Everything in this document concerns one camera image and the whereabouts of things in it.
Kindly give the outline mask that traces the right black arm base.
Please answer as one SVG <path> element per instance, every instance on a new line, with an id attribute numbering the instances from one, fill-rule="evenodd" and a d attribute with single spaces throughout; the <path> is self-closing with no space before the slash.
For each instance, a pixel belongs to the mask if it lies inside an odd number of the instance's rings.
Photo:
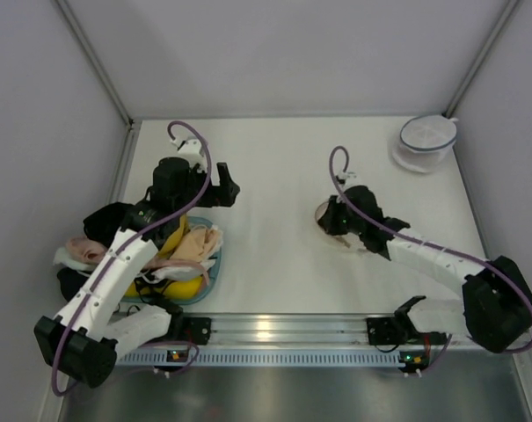
<path id="1" fill-rule="evenodd" d="M 405 316 L 376 316 L 366 319 L 371 346 L 422 346 L 423 335 Z"/>

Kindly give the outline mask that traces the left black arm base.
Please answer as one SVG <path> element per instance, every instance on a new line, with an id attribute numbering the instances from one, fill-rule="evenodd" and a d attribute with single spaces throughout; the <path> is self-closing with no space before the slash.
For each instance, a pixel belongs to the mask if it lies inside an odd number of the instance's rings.
<path id="1" fill-rule="evenodd" d="M 212 320 L 200 316 L 173 316 L 166 338 L 171 341 L 187 341 L 204 346 L 211 336 Z"/>

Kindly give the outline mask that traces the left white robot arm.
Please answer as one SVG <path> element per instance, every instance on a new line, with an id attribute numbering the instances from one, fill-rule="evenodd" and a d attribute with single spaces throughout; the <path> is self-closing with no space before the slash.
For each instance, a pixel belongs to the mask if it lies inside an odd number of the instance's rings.
<path id="1" fill-rule="evenodd" d="M 223 244 L 218 227 L 191 224 L 187 212 L 231 207 L 239 191 L 224 162 L 166 157 L 141 200 L 87 217 L 84 235 L 55 256 L 67 304 L 33 330 L 52 377 L 96 388 L 137 347 L 186 342 L 182 307 L 213 287 Z"/>

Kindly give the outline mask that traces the beige mesh laundry bag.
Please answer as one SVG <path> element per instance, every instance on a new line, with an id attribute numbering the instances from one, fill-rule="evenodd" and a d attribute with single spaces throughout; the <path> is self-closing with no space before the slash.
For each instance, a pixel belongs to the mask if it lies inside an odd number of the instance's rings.
<path id="1" fill-rule="evenodd" d="M 314 212 L 314 222 L 318 235 L 320 235 L 331 247 L 336 248 L 339 251 L 353 254 L 367 253 L 367 248 L 356 235 L 329 235 L 320 227 L 318 221 L 324 215 L 327 208 L 328 201 L 325 200 L 317 206 Z"/>

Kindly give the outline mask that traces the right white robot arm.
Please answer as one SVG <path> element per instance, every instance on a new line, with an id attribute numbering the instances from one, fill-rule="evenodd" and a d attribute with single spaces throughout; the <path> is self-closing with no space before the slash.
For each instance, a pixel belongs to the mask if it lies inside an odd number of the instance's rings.
<path id="1" fill-rule="evenodd" d="M 532 332 L 532 293 L 512 259 L 477 258 L 423 240 L 408 222 L 384 215 L 365 186 L 332 195 L 317 224 L 329 236 L 357 236 L 367 251 L 455 294 L 454 300 L 416 296 L 398 310 L 416 332 L 464 335 L 492 353 L 512 351 L 524 333 Z M 523 348 L 530 347 L 532 338 Z"/>

